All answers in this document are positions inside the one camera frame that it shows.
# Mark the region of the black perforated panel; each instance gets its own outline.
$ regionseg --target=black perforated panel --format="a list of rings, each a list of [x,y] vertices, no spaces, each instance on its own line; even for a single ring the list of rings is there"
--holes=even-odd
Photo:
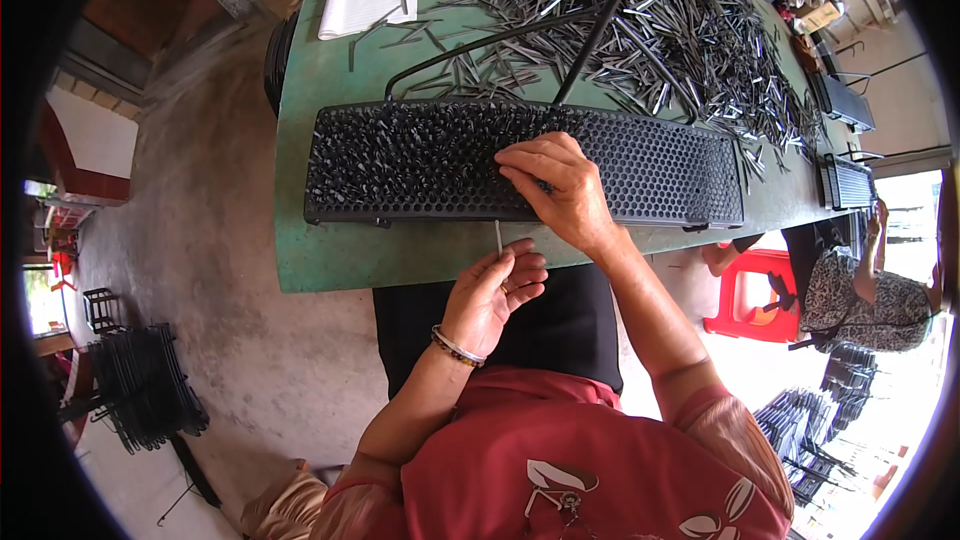
[[[476,100],[391,101],[317,114],[304,218],[535,222],[494,154],[565,131],[600,168],[621,223],[734,227],[743,202],[733,141],[636,114]]]

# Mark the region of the silver bangle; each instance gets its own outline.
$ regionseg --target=silver bangle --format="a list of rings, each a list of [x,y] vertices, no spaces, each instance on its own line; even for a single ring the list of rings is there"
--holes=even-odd
[[[433,326],[433,328],[431,328],[430,331],[433,333],[434,336],[439,338],[439,341],[445,344],[447,348],[449,348],[454,353],[460,355],[461,357],[466,357],[467,359],[470,359],[471,361],[475,361],[481,365],[483,365],[483,363],[487,360],[486,356],[477,356],[476,354],[470,352],[469,350],[465,350],[463,348],[460,348],[456,344],[454,344],[448,337],[440,333],[440,324]]]

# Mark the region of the red shirt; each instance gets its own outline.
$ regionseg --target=red shirt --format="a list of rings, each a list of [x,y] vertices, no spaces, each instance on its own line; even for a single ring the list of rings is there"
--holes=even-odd
[[[678,420],[714,416],[704,407],[729,396],[722,386],[706,388]],[[454,421],[401,469],[402,503],[387,500],[368,513],[375,521],[365,525],[366,537],[786,536],[782,496],[772,502],[721,460],[723,452],[718,458],[677,427],[627,416],[618,407],[609,386],[585,378],[506,367],[474,375]],[[769,445],[766,450],[766,461],[776,462]],[[769,488],[769,479],[760,477]],[[370,483],[335,485],[324,509],[334,510],[345,489]]]

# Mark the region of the red plastic stool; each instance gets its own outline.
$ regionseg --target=red plastic stool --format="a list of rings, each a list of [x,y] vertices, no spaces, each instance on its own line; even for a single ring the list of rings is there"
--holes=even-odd
[[[746,320],[734,318],[734,300],[737,294],[737,276],[741,272],[773,272],[781,276],[790,294],[797,294],[797,282],[790,268],[790,255],[786,250],[755,248],[743,253],[726,268],[720,276],[720,310],[716,317],[703,318],[703,330],[710,334],[722,334],[733,338],[747,338],[763,342],[793,342],[800,326],[800,309],[795,302],[791,310],[776,309],[773,320],[766,324],[755,323],[761,307],[755,307]]]

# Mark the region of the bracelet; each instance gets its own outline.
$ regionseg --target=bracelet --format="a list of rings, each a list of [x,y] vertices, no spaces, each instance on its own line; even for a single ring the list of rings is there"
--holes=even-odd
[[[448,352],[450,357],[453,357],[462,364],[471,367],[483,367],[487,361],[486,356],[478,356],[454,344],[449,338],[440,333],[440,325],[433,326],[430,330],[430,337],[435,344]]]

